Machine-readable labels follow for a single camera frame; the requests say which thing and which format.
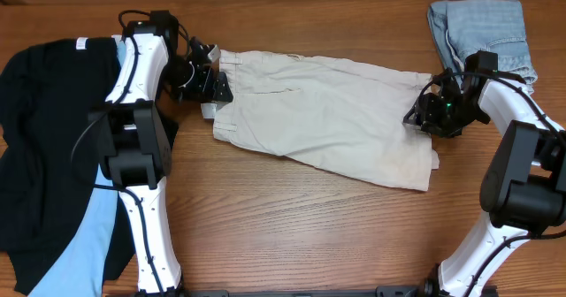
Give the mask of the beige khaki shorts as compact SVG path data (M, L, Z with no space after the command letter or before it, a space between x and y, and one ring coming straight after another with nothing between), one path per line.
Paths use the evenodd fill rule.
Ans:
M217 108L216 139L384 187L428 190L438 155L431 136L403 118L431 74L266 51L224 50L219 67L233 100Z

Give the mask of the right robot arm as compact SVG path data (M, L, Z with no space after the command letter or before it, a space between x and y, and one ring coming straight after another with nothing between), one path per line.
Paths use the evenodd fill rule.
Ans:
M460 75L462 82L456 79ZM565 222L565 131L528 95L525 80L480 50L457 74L447 68L424 87L403 121L442 138L474 121L494 123L502 139L480 187L479 220L456 251L408 296L495 296L487 283L510 255Z

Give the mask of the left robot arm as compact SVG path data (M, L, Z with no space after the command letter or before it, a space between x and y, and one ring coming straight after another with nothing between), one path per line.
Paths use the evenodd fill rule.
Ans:
M102 174L127 211L138 263L137 295L185 296L165 204L172 144L161 119L161 93L182 103L230 103L227 76L215 64L216 44L189 36L167 10L122 22L125 57L102 107L89 114Z

